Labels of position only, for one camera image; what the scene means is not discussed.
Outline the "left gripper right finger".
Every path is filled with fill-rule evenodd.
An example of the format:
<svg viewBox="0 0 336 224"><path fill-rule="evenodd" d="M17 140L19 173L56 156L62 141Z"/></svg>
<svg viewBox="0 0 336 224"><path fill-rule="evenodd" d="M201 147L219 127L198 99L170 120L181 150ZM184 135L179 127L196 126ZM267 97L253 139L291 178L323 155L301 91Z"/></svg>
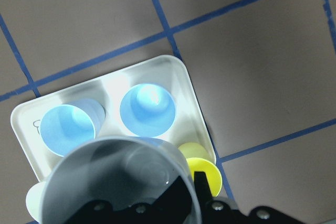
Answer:
<svg viewBox="0 0 336 224"><path fill-rule="evenodd" d="M301 223L294 217L268 206L258 206L243 214L228 198L212 196L205 172L194 173L194 186L202 223Z"/></svg>

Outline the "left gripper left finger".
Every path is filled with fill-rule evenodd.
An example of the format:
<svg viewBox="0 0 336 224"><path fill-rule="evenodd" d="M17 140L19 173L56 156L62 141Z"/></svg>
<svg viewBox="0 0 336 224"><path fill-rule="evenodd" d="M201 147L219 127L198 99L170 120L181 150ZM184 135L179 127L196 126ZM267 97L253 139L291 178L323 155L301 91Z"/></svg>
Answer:
<svg viewBox="0 0 336 224"><path fill-rule="evenodd" d="M153 203L139 202L115 210L106 200L92 200L78 209L67 223L183 223L191 213L192 198L178 177Z"/></svg>

